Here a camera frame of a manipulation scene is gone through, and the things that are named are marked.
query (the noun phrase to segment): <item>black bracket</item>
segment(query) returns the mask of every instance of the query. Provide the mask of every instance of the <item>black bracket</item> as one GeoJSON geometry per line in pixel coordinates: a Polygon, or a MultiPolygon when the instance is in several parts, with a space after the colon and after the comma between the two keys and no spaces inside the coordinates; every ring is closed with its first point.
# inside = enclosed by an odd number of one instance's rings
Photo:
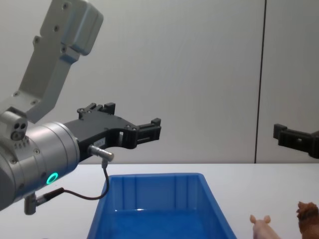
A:
{"type": "Polygon", "coordinates": [[[274,138],[278,139],[280,146],[307,152],[310,157],[319,159],[319,131],[305,133],[275,124],[274,138]]]}
{"type": "Polygon", "coordinates": [[[160,138],[161,120],[154,119],[149,124],[135,125],[115,116],[115,104],[90,104],[77,110],[79,119],[65,124],[78,140],[81,159],[90,157],[90,145],[101,149],[109,147],[136,148],[138,144],[160,138]]]}

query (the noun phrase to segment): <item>green led ring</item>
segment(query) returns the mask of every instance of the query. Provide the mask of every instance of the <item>green led ring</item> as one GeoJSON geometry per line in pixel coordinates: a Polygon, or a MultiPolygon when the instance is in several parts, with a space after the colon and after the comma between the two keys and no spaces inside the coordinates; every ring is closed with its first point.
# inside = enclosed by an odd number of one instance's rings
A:
{"type": "Polygon", "coordinates": [[[48,177],[46,184],[53,183],[59,177],[58,173],[52,173],[50,177],[48,177]]]}

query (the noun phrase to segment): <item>white table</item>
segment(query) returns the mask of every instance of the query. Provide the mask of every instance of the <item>white table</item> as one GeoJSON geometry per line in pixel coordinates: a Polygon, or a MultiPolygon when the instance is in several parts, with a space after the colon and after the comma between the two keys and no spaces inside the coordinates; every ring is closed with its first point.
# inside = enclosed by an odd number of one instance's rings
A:
{"type": "MultiPolygon", "coordinates": [[[[114,174],[202,173],[239,239],[252,238],[249,215],[269,214],[271,226],[283,239],[300,239],[296,217],[298,201],[319,203],[319,164],[136,164],[109,165],[114,174]]],[[[101,193],[104,175],[100,165],[79,165],[71,174],[37,192],[63,186],[88,196],[101,193]]],[[[0,212],[1,239],[85,239],[96,202],[63,194],[23,213],[23,201],[0,212]]]]}

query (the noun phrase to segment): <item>white wall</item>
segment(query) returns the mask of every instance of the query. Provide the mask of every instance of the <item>white wall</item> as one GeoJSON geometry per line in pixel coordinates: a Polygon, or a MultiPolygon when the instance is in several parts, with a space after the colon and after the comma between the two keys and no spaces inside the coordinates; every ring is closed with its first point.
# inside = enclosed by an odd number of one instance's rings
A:
{"type": "MultiPolygon", "coordinates": [[[[116,163],[254,161],[264,0],[91,2],[105,16],[94,50],[41,122],[115,102],[133,123],[162,118],[160,141],[110,149],[116,163]]],[[[48,6],[1,3],[0,100],[17,89],[48,6]]]]}
{"type": "Polygon", "coordinates": [[[318,162],[278,147],[275,123],[319,129],[319,1],[268,0],[257,162],[318,162]]]}

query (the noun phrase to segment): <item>blue container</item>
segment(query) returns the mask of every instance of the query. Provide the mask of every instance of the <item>blue container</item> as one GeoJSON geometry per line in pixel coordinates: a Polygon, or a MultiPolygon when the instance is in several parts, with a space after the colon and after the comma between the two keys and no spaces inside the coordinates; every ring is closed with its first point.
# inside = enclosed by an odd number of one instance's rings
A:
{"type": "Polygon", "coordinates": [[[88,239],[235,239],[203,175],[110,177],[88,239]]]}

